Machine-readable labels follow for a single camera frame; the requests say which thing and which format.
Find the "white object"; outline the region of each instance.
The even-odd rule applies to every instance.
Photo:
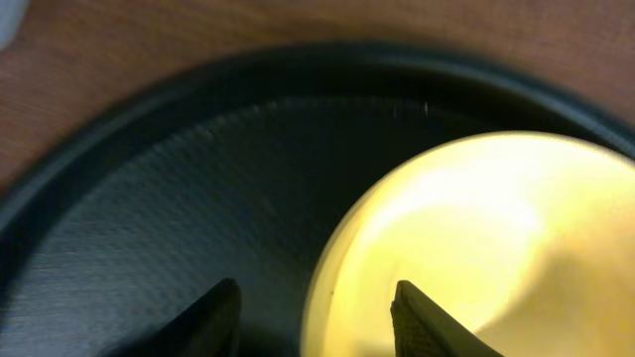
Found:
[[[449,143],[382,178],[317,265],[303,357],[395,356],[408,280],[503,356],[635,356],[635,165],[566,137]]]
[[[0,51],[15,38],[30,0],[0,0]]]

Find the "brown surface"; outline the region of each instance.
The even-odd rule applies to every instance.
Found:
[[[632,0],[33,0],[0,53],[0,188],[158,79],[262,46],[359,38],[505,62],[635,125]]]

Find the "textured black surface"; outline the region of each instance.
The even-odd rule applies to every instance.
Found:
[[[338,220],[418,153],[471,134],[570,135],[635,159],[635,133],[478,59],[387,44],[203,65],[107,110],[0,204],[0,356],[94,356],[225,277],[240,356],[295,356]]]
[[[225,277],[243,291],[242,354],[297,355],[315,263],[346,210],[418,153],[492,129],[381,98],[290,98],[210,118],[63,215],[14,290],[0,355],[96,355]]]
[[[408,281],[390,307],[397,357],[502,357]]]
[[[224,279],[165,327],[107,357],[235,357],[239,322],[240,288]]]

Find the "wood grain surface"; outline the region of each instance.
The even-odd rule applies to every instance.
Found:
[[[334,39],[474,53],[635,125],[632,0],[33,0],[0,53],[0,189],[157,80],[242,51]]]

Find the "black tray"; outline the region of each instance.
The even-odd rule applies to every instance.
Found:
[[[420,152],[500,130],[635,157],[609,115],[456,55],[317,45],[179,76],[103,114],[6,197],[0,355],[98,355],[225,277],[244,294],[241,355],[297,355],[315,263],[354,201]]]

